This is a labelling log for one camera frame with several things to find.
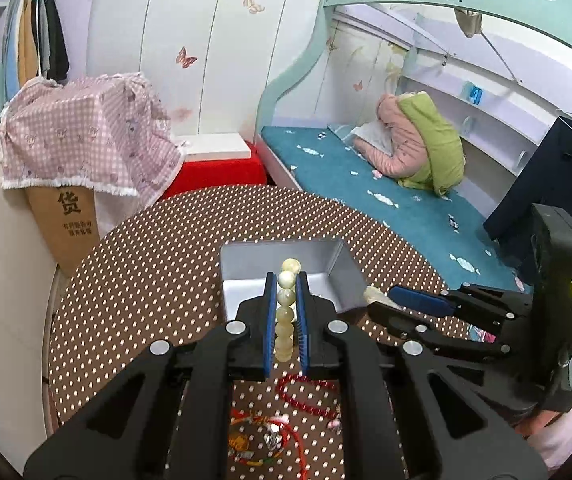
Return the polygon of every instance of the brown tablecloth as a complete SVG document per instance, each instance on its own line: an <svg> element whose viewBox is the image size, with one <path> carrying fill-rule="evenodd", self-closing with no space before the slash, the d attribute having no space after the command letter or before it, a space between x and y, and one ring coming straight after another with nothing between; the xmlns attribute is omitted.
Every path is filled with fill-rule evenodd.
<svg viewBox="0 0 572 480"><path fill-rule="evenodd" d="M234 240L343 238L368 283L388 290L395 283L438 292L444 282L405 240L362 213L318 196L272 186L202 189L166 200L128 219L93 250L77 270L52 325L49 379L63 422L135 355L156 339L172 344L198 340L223 320L219 249ZM467 324L446 319L447 335L467 336ZM396 344L383 327L360 322L368 335ZM263 415L287 413L303 439L309 478L343 478L341 435L327 421L297 412L275 393L278 378L299 364L275 364L266 383L235 384L233 405ZM335 406L337 394L291 384L309 405ZM266 456L256 426L234 427L249 435L254 460ZM232 460L229 478L294 478L292 447L270 466Z"/></svg>

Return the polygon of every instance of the pink blanket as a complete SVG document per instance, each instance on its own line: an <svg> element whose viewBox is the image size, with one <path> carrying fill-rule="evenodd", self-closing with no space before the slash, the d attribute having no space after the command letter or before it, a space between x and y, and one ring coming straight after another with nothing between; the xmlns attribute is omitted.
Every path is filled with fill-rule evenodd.
<svg viewBox="0 0 572 480"><path fill-rule="evenodd" d="M35 78L0 125L2 188L84 186L155 203L181 169L170 120L143 75Z"/></svg>

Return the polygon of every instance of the cardboard box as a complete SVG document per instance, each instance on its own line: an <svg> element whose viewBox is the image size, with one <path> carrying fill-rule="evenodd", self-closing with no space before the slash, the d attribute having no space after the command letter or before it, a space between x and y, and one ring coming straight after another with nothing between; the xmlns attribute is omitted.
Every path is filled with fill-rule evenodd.
<svg viewBox="0 0 572 480"><path fill-rule="evenodd" d="M71 277L99 242L95 194L85 187L29 187L26 196L42 236Z"/></svg>

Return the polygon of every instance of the green blanket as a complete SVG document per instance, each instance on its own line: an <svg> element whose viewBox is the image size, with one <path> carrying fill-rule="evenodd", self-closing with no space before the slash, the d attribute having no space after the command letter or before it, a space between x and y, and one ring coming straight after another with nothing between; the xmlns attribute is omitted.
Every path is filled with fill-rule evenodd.
<svg viewBox="0 0 572 480"><path fill-rule="evenodd" d="M443 196L464 177L464 150L453 125L445 120L426 92L397 101L399 108L419 130L428 152L428 162L408 178L397 182L403 187L434 189Z"/></svg>

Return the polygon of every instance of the red stool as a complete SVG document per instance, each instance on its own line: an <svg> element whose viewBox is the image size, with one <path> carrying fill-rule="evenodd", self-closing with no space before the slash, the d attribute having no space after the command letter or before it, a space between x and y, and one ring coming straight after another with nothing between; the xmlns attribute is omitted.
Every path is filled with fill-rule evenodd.
<svg viewBox="0 0 572 480"><path fill-rule="evenodd" d="M257 154L257 149L249 142L246 144L251 150L250 158L185 162L173 183L159 200L203 187L266 184L268 182L266 170Z"/></svg>

